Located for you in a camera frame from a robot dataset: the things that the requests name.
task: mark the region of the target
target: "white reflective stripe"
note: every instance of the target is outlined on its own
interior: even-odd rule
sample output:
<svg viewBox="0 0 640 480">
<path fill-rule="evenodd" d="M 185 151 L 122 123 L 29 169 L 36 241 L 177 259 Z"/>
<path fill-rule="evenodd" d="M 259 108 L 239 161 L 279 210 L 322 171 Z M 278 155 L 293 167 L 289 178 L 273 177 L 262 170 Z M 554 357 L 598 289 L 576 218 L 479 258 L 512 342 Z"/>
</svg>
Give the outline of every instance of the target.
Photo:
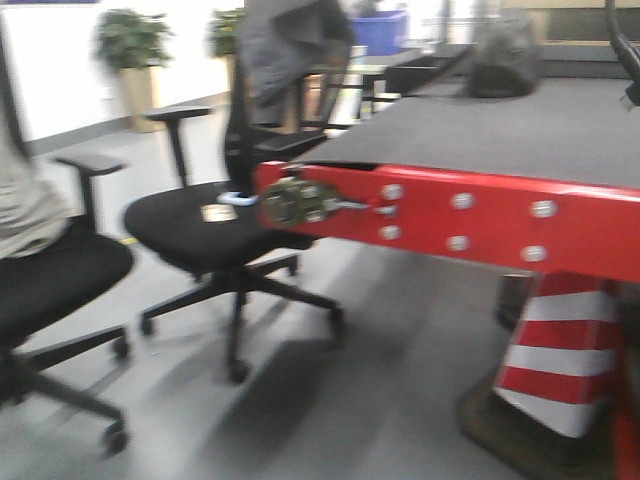
<svg viewBox="0 0 640 480">
<path fill-rule="evenodd" d="M 563 350 L 511 345 L 504 365 L 574 377 L 591 377 L 615 368 L 614 350 Z"/>
<path fill-rule="evenodd" d="M 530 321 L 599 320 L 615 323 L 615 308 L 604 292 L 570 293 L 534 297 L 527 303 L 523 318 Z"/>
<path fill-rule="evenodd" d="M 511 405 L 565 437 L 579 438 L 588 430 L 599 402 L 574 405 L 518 393 L 504 388 L 494 391 Z"/>
</svg>

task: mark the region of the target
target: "blue container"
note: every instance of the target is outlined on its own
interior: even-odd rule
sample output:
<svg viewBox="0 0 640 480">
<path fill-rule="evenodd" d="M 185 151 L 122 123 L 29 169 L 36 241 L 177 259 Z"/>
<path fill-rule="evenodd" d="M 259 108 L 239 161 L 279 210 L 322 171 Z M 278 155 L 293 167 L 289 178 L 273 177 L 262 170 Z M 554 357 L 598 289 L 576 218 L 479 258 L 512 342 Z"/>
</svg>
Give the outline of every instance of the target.
<svg viewBox="0 0 640 480">
<path fill-rule="evenodd" d="M 377 12 L 375 17 L 351 19 L 356 45 L 366 45 L 367 55 L 393 55 L 402 49 L 407 34 L 407 12 Z"/>
</svg>

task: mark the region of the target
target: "gray tabletop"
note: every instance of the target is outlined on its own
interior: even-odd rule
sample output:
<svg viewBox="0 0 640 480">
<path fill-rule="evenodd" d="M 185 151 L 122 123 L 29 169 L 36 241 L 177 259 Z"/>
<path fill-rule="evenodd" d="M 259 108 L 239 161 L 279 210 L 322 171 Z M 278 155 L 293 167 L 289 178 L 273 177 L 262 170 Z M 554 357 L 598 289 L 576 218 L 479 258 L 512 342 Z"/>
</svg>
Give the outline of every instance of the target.
<svg viewBox="0 0 640 480">
<path fill-rule="evenodd" d="M 401 164 L 640 188 L 640 108 L 629 82 L 548 79 L 516 99 L 457 96 L 460 85 L 405 98 L 300 158 Z"/>
</svg>

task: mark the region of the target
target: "chair seat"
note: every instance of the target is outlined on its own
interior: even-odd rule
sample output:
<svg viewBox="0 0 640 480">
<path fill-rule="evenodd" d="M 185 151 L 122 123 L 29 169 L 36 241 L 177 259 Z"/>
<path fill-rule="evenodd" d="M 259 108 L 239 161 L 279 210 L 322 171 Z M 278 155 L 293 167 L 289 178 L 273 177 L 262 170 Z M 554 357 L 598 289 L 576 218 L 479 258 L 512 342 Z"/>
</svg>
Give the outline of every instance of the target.
<svg viewBox="0 0 640 480">
<path fill-rule="evenodd" d="M 0 345 L 69 315 L 106 292 L 132 265 L 127 247 L 80 224 L 40 253 L 0 260 Z"/>
<path fill-rule="evenodd" d="M 205 222 L 202 207 L 233 190 L 216 182 L 150 195 L 129 206 L 124 224 L 166 262 L 194 274 L 237 268 L 276 248 L 311 246 L 310 237 L 262 227 L 257 206 L 234 207 L 236 220 Z"/>
</svg>

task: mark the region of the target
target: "cone base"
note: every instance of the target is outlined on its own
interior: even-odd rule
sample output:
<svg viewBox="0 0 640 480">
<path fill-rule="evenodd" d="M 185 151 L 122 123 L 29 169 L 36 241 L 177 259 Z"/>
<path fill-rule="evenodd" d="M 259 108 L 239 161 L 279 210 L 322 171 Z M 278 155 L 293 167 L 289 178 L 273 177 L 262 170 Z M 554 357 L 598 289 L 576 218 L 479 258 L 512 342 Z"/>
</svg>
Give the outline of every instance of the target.
<svg viewBox="0 0 640 480">
<path fill-rule="evenodd" d="M 498 397 L 495 372 L 458 405 L 462 432 L 533 480 L 611 480 L 615 477 L 610 409 L 581 439 L 559 435 Z"/>
</svg>

